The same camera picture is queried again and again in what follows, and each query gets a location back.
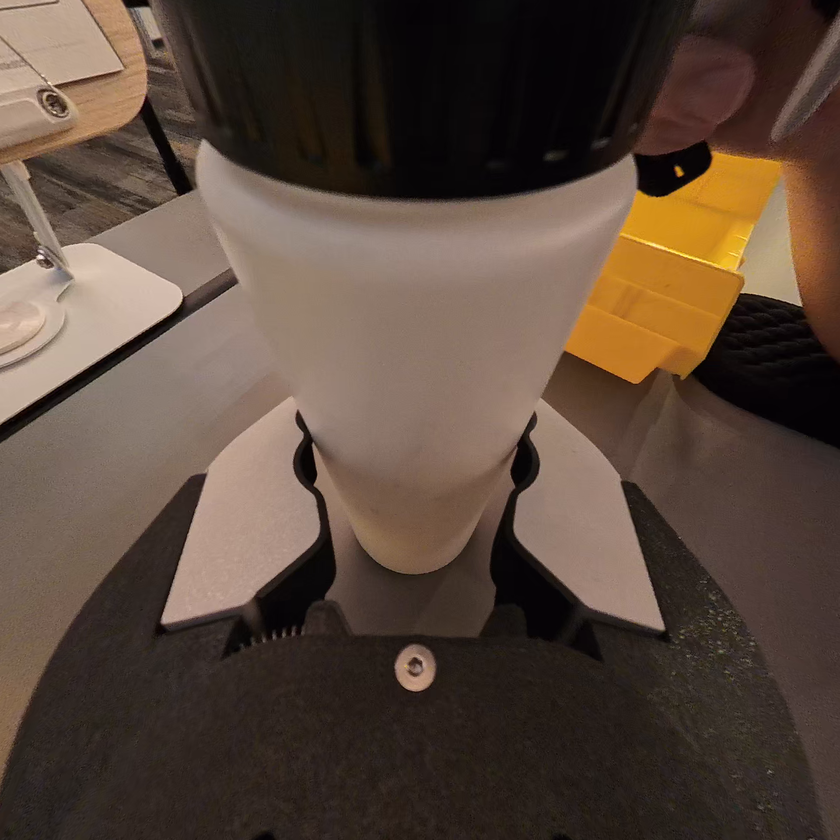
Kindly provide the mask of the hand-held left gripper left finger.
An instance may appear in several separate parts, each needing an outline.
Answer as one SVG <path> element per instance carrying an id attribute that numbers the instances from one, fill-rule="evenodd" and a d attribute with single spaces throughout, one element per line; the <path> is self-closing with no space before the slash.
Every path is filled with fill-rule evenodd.
<path id="1" fill-rule="evenodd" d="M 234 618 L 264 639 L 301 627 L 337 571 L 312 436 L 272 410 L 216 456 L 161 615 L 167 632 Z"/>

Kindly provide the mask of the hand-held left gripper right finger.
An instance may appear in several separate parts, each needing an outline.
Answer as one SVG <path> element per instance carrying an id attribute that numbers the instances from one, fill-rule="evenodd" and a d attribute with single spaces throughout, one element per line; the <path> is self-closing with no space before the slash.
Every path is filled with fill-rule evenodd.
<path id="1" fill-rule="evenodd" d="M 495 604 L 515 605 L 530 637 L 575 640 L 607 624 L 665 632 L 617 471 L 554 410 L 537 410 L 510 469 L 490 552 Z"/>

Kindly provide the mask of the yellow plastic bin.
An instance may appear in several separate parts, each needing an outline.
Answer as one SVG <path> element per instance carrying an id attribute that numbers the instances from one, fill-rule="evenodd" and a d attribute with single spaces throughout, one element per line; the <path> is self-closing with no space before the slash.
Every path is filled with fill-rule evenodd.
<path id="1" fill-rule="evenodd" d="M 774 161 L 714 154 L 670 195 L 638 192 L 564 351 L 633 384 L 655 371 L 687 378 L 742 291 L 744 255 L 780 176 Z"/>

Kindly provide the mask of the white plastic bottle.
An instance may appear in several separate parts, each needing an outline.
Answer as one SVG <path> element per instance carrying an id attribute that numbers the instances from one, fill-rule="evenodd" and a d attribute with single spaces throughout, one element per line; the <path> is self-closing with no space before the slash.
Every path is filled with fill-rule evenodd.
<path id="1" fill-rule="evenodd" d="M 310 190 L 201 142 L 199 193 L 361 547 L 466 546 L 634 202 L 629 154 L 469 201 Z"/>

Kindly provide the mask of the black bottle lid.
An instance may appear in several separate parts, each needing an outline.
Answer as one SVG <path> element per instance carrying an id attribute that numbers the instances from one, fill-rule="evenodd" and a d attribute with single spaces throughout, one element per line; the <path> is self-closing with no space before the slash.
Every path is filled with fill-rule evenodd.
<path id="1" fill-rule="evenodd" d="M 151 2 L 202 138 L 324 192 L 457 200 L 624 159 L 694 2 Z"/>

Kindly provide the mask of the person's right hand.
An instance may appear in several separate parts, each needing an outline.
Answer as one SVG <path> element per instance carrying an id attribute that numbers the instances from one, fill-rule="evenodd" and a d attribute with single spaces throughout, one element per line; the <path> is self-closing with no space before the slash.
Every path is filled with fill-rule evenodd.
<path id="1" fill-rule="evenodd" d="M 838 159 L 838 90 L 804 126 L 771 130 L 838 11 L 838 2 L 745 2 L 735 33 L 696 29 L 677 47 L 635 152 L 705 141 L 717 151 L 797 164 Z"/>

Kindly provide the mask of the black wrist rest pad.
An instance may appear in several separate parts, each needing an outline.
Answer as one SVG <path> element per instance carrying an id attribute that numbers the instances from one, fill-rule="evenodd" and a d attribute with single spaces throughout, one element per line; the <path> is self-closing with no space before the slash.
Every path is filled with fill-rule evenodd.
<path id="1" fill-rule="evenodd" d="M 839 365 L 800 306 L 740 294 L 692 376 L 745 412 L 839 448 Z"/>

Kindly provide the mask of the white stand base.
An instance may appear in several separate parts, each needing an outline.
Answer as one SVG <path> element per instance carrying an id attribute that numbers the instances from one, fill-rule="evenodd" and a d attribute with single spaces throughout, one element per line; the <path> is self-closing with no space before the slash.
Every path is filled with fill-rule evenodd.
<path id="1" fill-rule="evenodd" d="M 182 305 L 172 282 L 100 245 L 60 246 L 12 148 L 94 125 L 66 93 L 30 80 L 2 92 L 2 176 L 32 228 L 36 258 L 2 274 L 2 423 L 92 372 Z"/>

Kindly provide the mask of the wooden document board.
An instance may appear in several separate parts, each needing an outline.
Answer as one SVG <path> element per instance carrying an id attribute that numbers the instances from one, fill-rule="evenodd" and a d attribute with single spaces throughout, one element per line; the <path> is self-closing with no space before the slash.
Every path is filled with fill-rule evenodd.
<path id="1" fill-rule="evenodd" d="M 110 133 L 140 110 L 147 91 L 140 37 L 120 1 L 84 1 L 123 63 L 111 75 L 2 94 L 1 163 L 26 161 Z"/>

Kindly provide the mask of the printed instruction sheet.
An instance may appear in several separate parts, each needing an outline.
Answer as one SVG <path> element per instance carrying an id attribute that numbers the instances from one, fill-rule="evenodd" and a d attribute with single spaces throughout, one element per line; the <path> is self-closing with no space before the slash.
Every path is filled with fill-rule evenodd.
<path id="1" fill-rule="evenodd" d="M 123 70 L 82 1 L 1 2 L 1 92 L 58 88 Z"/>

